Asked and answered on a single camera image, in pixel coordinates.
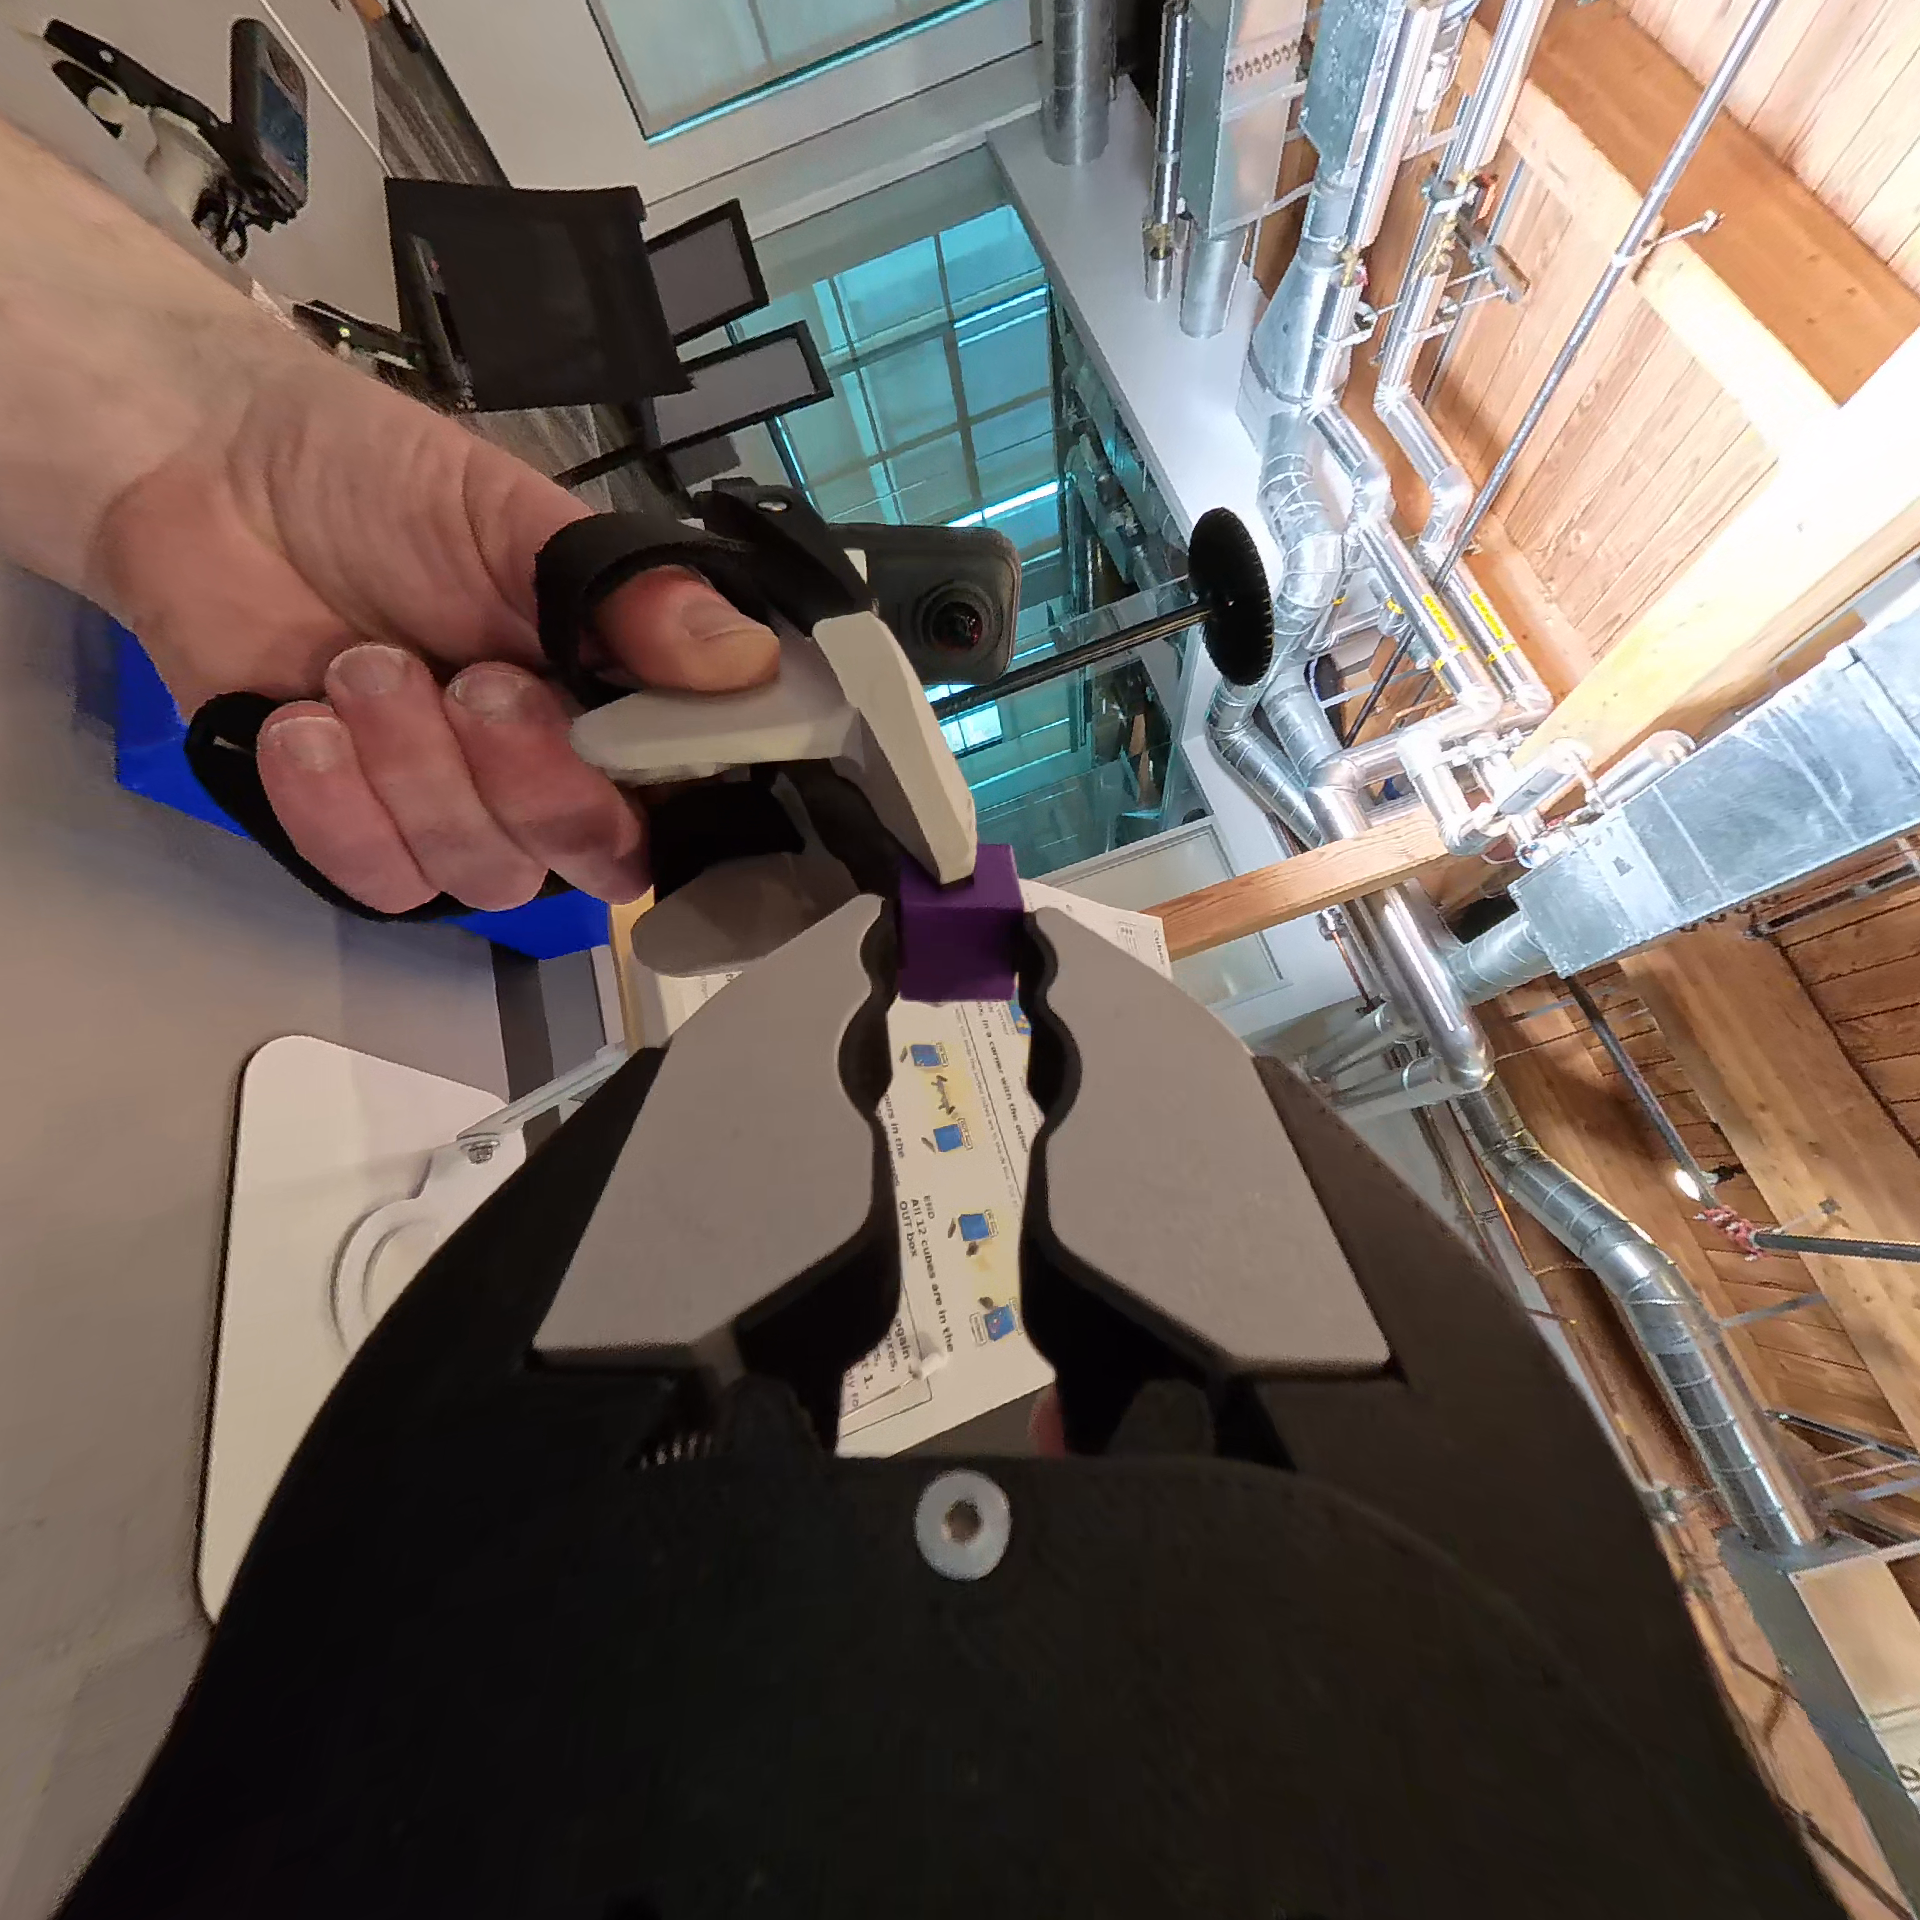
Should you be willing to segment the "printed instruction sheet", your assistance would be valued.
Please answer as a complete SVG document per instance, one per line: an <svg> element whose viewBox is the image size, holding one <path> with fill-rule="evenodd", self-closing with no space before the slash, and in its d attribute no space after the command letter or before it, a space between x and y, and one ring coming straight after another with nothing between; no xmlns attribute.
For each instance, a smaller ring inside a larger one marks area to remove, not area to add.
<svg viewBox="0 0 1920 1920"><path fill-rule="evenodd" d="M1053 1384L1021 1311L1021 1212L1041 1116L1027 1088L1031 1027L1021 999L922 1003L890 1014L894 1080L880 1108L894 1155L899 1311L848 1368L843 1457L886 1457L947 1439Z"/></svg>

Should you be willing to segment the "silver ventilation duct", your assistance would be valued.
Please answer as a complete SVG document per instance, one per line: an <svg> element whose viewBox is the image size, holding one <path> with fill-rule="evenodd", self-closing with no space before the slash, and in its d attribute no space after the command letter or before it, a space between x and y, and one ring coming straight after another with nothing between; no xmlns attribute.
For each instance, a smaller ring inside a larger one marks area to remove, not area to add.
<svg viewBox="0 0 1920 1920"><path fill-rule="evenodd" d="M1728 1337L1682 1267L1594 1186L1544 1153L1511 1098L1489 1081L1455 1099L1491 1180L1610 1296L1619 1319L1728 1519L1774 1556L1798 1560L1828 1536Z"/></svg>

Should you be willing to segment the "black office chair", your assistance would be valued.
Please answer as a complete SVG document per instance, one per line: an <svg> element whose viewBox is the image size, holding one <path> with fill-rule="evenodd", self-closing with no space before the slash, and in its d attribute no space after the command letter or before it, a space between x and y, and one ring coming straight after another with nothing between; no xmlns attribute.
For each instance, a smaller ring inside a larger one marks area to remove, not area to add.
<svg viewBox="0 0 1920 1920"><path fill-rule="evenodd" d="M388 179L397 300L458 411L692 392L632 186L535 190Z"/></svg>
<svg viewBox="0 0 1920 1920"><path fill-rule="evenodd" d="M769 302L744 206L734 198L646 242L663 319L681 349Z"/></svg>
<svg viewBox="0 0 1920 1920"><path fill-rule="evenodd" d="M815 339L796 319L684 360L684 387L644 405L649 427L640 443L653 452L681 452L830 397Z"/></svg>

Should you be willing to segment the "black device on white stand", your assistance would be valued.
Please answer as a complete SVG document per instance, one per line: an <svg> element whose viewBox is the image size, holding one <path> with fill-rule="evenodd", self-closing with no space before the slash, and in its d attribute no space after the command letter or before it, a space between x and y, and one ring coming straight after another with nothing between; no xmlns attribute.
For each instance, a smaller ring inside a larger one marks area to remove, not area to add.
<svg viewBox="0 0 1920 1920"><path fill-rule="evenodd" d="M255 233L308 206L308 76L264 19L231 22L222 113L75 20L49 19L30 38L53 78L98 128L133 146L145 179L222 259L241 261Z"/></svg>

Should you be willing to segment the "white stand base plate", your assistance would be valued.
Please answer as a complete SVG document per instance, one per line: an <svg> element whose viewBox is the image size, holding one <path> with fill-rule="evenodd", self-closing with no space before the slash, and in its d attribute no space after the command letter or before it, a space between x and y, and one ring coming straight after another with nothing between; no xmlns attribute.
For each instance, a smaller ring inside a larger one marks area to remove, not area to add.
<svg viewBox="0 0 1920 1920"><path fill-rule="evenodd" d="M199 1593L220 1617L281 1478L352 1356L444 1243L626 1062L527 1098L287 1037L245 1066L213 1359Z"/></svg>

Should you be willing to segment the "purple cube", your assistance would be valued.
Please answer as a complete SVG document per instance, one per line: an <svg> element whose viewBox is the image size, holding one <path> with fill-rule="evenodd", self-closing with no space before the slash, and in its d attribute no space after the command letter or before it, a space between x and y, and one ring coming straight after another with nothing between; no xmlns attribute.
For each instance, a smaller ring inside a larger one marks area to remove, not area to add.
<svg viewBox="0 0 1920 1920"><path fill-rule="evenodd" d="M978 846L974 877L941 885L899 860L899 999L1006 1003L1017 996L1027 904L1015 848Z"/></svg>

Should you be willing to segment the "person's left hand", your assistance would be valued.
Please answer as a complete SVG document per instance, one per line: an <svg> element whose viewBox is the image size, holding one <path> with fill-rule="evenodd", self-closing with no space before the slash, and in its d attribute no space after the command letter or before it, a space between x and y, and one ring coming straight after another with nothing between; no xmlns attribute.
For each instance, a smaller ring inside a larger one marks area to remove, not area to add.
<svg viewBox="0 0 1920 1920"><path fill-rule="evenodd" d="M651 890L646 827L569 741L535 563L587 511L321 360L216 375L103 509L89 591L180 709L273 698L255 764L291 846L381 915Z"/></svg>

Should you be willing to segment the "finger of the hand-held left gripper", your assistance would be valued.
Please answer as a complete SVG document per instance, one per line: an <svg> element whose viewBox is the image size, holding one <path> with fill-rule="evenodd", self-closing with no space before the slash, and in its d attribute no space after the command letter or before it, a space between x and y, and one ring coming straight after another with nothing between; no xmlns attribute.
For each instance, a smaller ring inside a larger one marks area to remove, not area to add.
<svg viewBox="0 0 1920 1920"><path fill-rule="evenodd" d="M877 820L938 885L974 878L978 816L922 684L877 612L827 617L810 632L851 706L851 783Z"/></svg>
<svg viewBox="0 0 1920 1920"><path fill-rule="evenodd" d="M637 919L636 953L670 979L884 979L884 895L848 877L698 877Z"/></svg>

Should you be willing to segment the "black toothed wheel on rod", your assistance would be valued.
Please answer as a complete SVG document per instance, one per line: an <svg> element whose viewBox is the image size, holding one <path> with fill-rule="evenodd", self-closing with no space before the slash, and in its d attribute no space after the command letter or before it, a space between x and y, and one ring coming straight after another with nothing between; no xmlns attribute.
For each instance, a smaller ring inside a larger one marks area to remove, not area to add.
<svg viewBox="0 0 1920 1920"><path fill-rule="evenodd" d="M1088 638L1017 665L998 680L961 689L933 704L941 725L975 709L994 706L1031 689L1128 657L1157 641L1199 629L1204 648L1235 684L1260 684L1276 661L1276 612L1252 530L1233 509L1211 509L1191 526L1186 547L1188 571L1178 585L1182 600L1159 612L1122 617L1126 605L1093 612Z"/></svg>

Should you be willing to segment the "blue plastic bin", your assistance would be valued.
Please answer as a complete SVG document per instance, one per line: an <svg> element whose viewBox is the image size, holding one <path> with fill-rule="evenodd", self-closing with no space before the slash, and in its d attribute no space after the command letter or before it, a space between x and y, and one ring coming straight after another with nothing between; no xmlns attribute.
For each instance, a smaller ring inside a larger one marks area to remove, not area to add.
<svg viewBox="0 0 1920 1920"><path fill-rule="evenodd" d="M204 736L202 725L180 713L137 638L121 622L110 622L110 638L114 778L126 791L249 841L319 899L373 924L449 924L535 961L587 953L612 940L612 909L554 878L542 896L500 911L437 902L410 915L381 916L352 904L326 878L316 878L301 866L297 854L273 820L255 768L231 773L213 768L230 753L253 758L255 736L273 704L261 695L231 695L227 704L240 733Z"/></svg>

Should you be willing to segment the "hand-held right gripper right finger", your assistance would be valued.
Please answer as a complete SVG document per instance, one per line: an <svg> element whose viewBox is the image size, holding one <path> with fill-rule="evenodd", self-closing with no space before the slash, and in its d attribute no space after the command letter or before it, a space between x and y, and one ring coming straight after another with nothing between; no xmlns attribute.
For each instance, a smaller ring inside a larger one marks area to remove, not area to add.
<svg viewBox="0 0 1920 1920"><path fill-rule="evenodd" d="M1064 909L1021 937L1040 1111L1021 1311L1070 1453L1168 1381L1221 1418L1256 1387L1379 1379L1390 1339L1256 1056Z"/></svg>

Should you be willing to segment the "person's left forearm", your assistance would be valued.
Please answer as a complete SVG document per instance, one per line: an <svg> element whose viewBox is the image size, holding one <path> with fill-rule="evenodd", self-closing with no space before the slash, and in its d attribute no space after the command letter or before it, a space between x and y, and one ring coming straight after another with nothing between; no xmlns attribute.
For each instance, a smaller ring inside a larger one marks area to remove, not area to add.
<svg viewBox="0 0 1920 1920"><path fill-rule="evenodd" d="M5 558L137 628L261 605L406 446L397 397L5 128Z"/></svg>

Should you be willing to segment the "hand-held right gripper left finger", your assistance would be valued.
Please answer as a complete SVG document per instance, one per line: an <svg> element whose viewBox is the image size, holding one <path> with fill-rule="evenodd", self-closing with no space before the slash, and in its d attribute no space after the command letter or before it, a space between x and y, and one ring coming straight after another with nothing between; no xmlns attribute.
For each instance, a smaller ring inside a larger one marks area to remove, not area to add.
<svg viewBox="0 0 1920 1920"><path fill-rule="evenodd" d="M749 966L661 1052L535 1351L722 1391L776 1379L823 1447L899 1311L894 907L858 895Z"/></svg>

